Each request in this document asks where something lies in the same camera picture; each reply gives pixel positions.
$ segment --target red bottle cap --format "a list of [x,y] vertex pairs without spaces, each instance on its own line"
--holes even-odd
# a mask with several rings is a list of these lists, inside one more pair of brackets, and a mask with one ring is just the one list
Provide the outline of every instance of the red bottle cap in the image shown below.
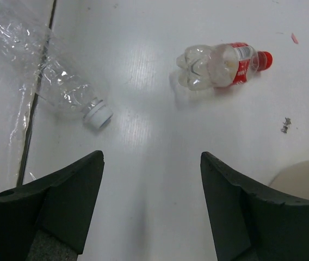
[[257,71],[261,72],[270,68],[273,62],[273,57],[269,52],[257,52],[258,54],[258,69]]

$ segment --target clear plastic bottle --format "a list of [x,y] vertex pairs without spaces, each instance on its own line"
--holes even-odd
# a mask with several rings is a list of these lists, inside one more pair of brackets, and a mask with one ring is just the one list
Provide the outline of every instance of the clear plastic bottle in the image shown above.
[[95,87],[82,77],[65,44],[20,0],[0,0],[0,55],[23,81],[60,113],[83,114],[85,123],[100,128],[112,117]]
[[228,87],[249,81],[256,72],[268,69],[273,58],[246,43],[188,47],[176,60],[182,68],[179,83],[191,90]]

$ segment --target barcode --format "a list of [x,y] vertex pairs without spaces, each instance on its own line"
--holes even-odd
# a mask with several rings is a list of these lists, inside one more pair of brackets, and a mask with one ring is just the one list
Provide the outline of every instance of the barcode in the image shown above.
[[240,61],[251,58],[251,47],[250,46],[237,47],[236,50],[239,53]]

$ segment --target bottle with red cap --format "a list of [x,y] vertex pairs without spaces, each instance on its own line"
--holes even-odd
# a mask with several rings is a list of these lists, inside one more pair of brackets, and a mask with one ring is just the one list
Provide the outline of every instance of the bottle with red cap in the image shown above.
[[243,42],[188,47],[176,60],[183,69],[179,83],[191,90],[223,88],[249,81],[272,65],[269,52],[256,51]]

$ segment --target bottle cap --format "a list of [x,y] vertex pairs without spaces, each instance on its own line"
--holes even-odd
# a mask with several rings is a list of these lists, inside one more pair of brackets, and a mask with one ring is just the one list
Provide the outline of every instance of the bottle cap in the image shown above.
[[92,110],[85,115],[84,123],[92,125],[94,128],[101,128],[113,115],[104,101],[100,101]]
[[258,54],[258,69],[261,72],[270,68],[273,62],[273,57],[269,52],[257,52]]

